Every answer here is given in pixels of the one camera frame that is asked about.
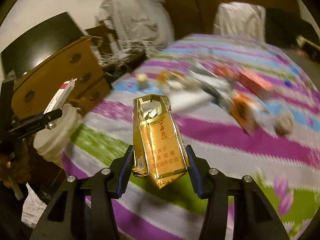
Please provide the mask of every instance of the cigarette pack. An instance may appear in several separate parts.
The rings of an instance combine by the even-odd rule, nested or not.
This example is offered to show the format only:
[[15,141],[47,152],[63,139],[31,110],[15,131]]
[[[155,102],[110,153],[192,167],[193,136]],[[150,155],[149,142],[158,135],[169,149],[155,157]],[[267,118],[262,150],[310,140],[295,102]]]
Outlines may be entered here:
[[270,82],[264,80],[251,70],[242,70],[239,73],[238,82],[244,85],[262,101],[270,99],[274,92],[274,87]]
[[162,188],[182,177],[189,166],[167,96],[147,95],[133,101],[134,176]]
[[242,93],[236,93],[230,104],[230,114],[249,134],[258,127],[254,116],[254,102]]

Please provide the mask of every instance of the black clamp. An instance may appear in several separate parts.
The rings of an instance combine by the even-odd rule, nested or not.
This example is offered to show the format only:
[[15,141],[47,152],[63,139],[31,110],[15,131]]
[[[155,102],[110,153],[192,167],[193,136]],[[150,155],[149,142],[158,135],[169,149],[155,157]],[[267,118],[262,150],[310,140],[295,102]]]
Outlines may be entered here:
[[13,144],[31,134],[45,129],[45,126],[62,116],[62,110],[56,109],[46,114],[33,115],[18,120],[11,108],[14,80],[3,80],[0,92],[0,152],[10,154]]
[[93,239],[119,240],[111,199],[119,199],[125,192],[133,165],[133,146],[130,145],[123,157],[114,159],[109,168],[94,176],[66,178],[42,214],[30,240],[86,239],[86,196],[91,196]]
[[[260,187],[250,176],[235,179],[210,168],[186,146],[189,175],[194,192],[208,199],[199,240],[224,240],[228,218],[228,196],[234,196],[233,240],[289,240],[285,228]],[[320,209],[299,240],[320,238]]]

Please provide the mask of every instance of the crumpled cigarette pack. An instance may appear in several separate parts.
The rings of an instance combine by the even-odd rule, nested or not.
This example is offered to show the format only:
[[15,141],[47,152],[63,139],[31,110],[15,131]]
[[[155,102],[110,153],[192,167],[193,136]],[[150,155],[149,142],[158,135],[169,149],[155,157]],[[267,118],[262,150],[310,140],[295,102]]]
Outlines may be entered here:
[[167,96],[147,95],[133,101],[134,176],[162,188],[188,169],[186,151],[171,116]]

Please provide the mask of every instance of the purple stripe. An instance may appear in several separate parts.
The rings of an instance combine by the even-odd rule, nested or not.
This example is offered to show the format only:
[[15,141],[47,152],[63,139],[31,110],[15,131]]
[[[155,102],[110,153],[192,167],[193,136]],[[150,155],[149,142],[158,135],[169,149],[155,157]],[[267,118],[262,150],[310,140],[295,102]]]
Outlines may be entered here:
[[[162,60],[154,60],[153,59],[153,60],[146,61],[145,63],[143,63],[141,65],[141,67],[153,67],[153,66],[163,67],[163,68],[166,68],[166,69],[172,69],[172,70],[177,70],[177,71],[179,71],[179,69],[182,68],[180,63],[177,63],[177,62],[174,62],[174,61],[169,61],[169,60],[162,61]],[[281,86],[281,87],[287,87],[284,84],[284,80],[283,79],[264,74],[264,73],[262,73],[262,72],[260,72],[258,70],[254,70],[254,71],[258,72],[259,76],[261,76],[263,79],[269,81],[273,85]],[[290,87],[290,89],[294,90],[294,91],[297,91],[297,92],[300,92],[302,94],[305,94],[307,92],[307,90],[302,85],[293,84],[293,86]]]
[[[132,108],[120,102],[105,100],[103,108],[101,107],[98,111],[97,109],[94,111],[107,118],[125,120],[132,123]],[[274,138],[268,135],[262,128],[257,128],[253,136],[250,136],[237,126],[212,123],[179,115],[174,115],[174,119],[181,134],[201,142],[243,150],[252,155],[301,161],[312,167],[317,167],[309,159],[310,148],[289,141],[285,137]]]
[[258,54],[258,53],[253,53],[249,51],[244,51],[244,50],[237,50],[237,49],[228,49],[228,48],[222,48],[222,47],[216,47],[214,44],[212,45],[203,45],[199,44],[196,42],[193,43],[176,43],[172,46],[169,47],[169,49],[200,49],[200,48],[206,48],[206,49],[213,49],[215,51],[225,51],[225,52],[232,52],[232,53],[237,53],[239,55],[247,55],[247,56],[252,56],[256,58],[263,58],[263,59],[268,59],[272,60],[276,63],[279,64],[285,64],[287,63],[286,59],[280,60],[278,57],[272,57],[271,55],[263,55],[263,54]]
[[[181,71],[183,73],[185,73],[185,71],[186,71],[186,66],[184,64],[180,64],[180,63],[173,62],[173,61],[149,60],[149,61],[146,61],[145,63],[143,63],[141,67],[152,67],[152,66],[159,66],[159,67],[163,67],[166,69]],[[269,81],[271,84],[273,84],[275,86],[288,88],[284,84],[283,79],[279,79],[277,77],[272,77],[270,75],[263,74],[258,70],[255,70],[255,72],[257,72],[260,77],[262,77],[266,81]],[[154,74],[154,73],[146,73],[146,74],[150,75],[150,78],[156,79],[156,74]],[[307,89],[305,87],[303,87],[302,85],[292,84],[292,87],[290,87],[290,90],[299,92],[302,95],[309,95]],[[315,102],[318,102],[319,98],[320,98],[320,93],[318,91],[313,91],[311,93],[311,96]]]
[[[235,88],[240,92],[253,94],[249,89],[247,89],[245,87],[236,85]],[[320,112],[320,109],[318,106],[310,106],[307,103],[300,102],[299,100],[297,100],[295,98],[290,98],[290,97],[284,96],[284,95],[280,94],[279,92],[274,92],[272,98],[273,99],[283,99],[285,102],[292,104],[292,105],[295,105],[295,106],[298,106],[298,107],[301,107],[302,109],[307,109],[315,115],[319,114],[319,112]]]
[[[74,175],[78,179],[88,177],[88,175],[77,168],[65,154],[62,155],[62,160],[67,175]],[[112,206],[116,217],[116,223],[120,230],[136,240],[181,240],[181,238],[146,222],[138,215],[124,208],[114,199],[112,200]]]

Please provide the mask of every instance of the metal bolt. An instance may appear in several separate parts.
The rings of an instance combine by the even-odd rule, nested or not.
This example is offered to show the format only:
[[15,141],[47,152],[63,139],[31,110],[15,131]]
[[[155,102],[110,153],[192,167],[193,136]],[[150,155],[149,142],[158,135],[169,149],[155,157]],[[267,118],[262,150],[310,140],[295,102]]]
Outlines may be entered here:
[[210,169],[210,170],[209,170],[209,173],[210,173],[211,175],[217,175],[217,174],[218,174],[218,170],[217,170],[217,169]]
[[101,173],[102,173],[103,175],[107,175],[107,174],[109,174],[110,172],[111,172],[111,170],[108,169],[108,168],[104,168],[104,169],[101,171]]
[[76,179],[76,177],[73,176],[73,175],[71,175],[71,176],[69,176],[69,177],[67,178],[67,181],[68,181],[68,182],[74,182],[75,179]]
[[251,182],[252,181],[252,178],[250,176],[244,176],[244,181],[245,182]]

